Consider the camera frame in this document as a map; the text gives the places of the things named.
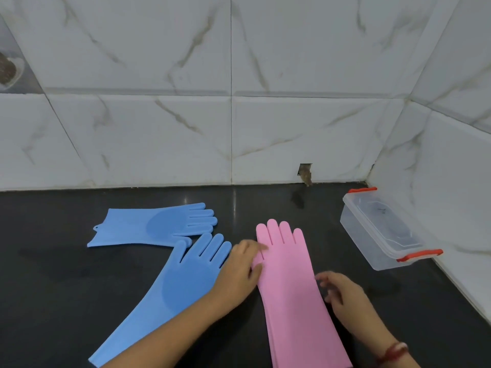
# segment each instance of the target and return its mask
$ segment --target silicone glove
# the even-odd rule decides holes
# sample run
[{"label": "silicone glove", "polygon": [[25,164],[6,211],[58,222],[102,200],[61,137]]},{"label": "silicone glove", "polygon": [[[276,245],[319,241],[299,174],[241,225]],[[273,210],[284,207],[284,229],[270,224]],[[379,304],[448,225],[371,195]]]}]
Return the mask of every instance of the silicone glove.
[{"label": "silicone glove", "polygon": [[231,249],[222,234],[206,233],[183,258],[186,243],[178,242],[150,290],[89,361],[99,368],[208,293]]},{"label": "silicone glove", "polygon": [[269,247],[258,287],[266,313],[273,366],[348,368],[350,359],[317,287],[304,235],[287,222],[270,219],[256,227],[257,239]]},{"label": "silicone glove", "polygon": [[157,209],[109,209],[87,247],[119,244],[154,244],[174,247],[179,241],[191,246],[187,236],[213,231],[218,222],[204,203]]}]

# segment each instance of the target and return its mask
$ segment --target plastic container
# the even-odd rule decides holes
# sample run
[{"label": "plastic container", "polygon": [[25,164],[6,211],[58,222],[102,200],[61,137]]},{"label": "plastic container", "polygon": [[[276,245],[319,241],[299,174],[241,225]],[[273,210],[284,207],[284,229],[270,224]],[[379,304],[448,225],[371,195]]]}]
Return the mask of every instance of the plastic container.
[{"label": "plastic container", "polygon": [[341,224],[375,270],[407,266],[438,256],[438,240],[376,187],[350,190]]}]

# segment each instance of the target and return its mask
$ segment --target transparent container lid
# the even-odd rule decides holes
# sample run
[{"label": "transparent container lid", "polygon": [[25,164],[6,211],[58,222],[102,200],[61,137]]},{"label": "transparent container lid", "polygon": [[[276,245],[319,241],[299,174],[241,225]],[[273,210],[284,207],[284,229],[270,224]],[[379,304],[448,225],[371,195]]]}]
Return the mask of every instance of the transparent container lid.
[{"label": "transparent container lid", "polygon": [[344,203],[363,228],[389,257],[398,261],[419,260],[442,254],[439,241],[400,205],[377,190],[354,191]]}]

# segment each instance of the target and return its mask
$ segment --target pink glove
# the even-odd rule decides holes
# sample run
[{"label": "pink glove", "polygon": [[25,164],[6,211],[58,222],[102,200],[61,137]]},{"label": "pink glove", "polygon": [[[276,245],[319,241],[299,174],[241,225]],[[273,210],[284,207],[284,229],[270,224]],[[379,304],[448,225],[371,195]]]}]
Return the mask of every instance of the pink glove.
[{"label": "pink glove", "polygon": [[287,222],[278,226],[270,219],[256,234],[269,247],[253,266],[264,264],[258,286],[273,367],[352,367],[317,287],[302,230],[292,234]]}]

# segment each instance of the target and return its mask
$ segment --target bracelet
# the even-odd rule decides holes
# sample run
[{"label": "bracelet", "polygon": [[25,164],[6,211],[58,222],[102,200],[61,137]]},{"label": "bracelet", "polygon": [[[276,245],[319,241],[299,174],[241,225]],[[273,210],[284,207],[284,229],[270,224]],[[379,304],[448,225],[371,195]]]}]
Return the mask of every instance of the bracelet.
[{"label": "bracelet", "polygon": [[387,349],[382,358],[377,359],[377,366],[381,366],[387,362],[395,362],[396,360],[399,360],[402,355],[408,352],[408,345],[406,345],[404,342],[396,342]]}]

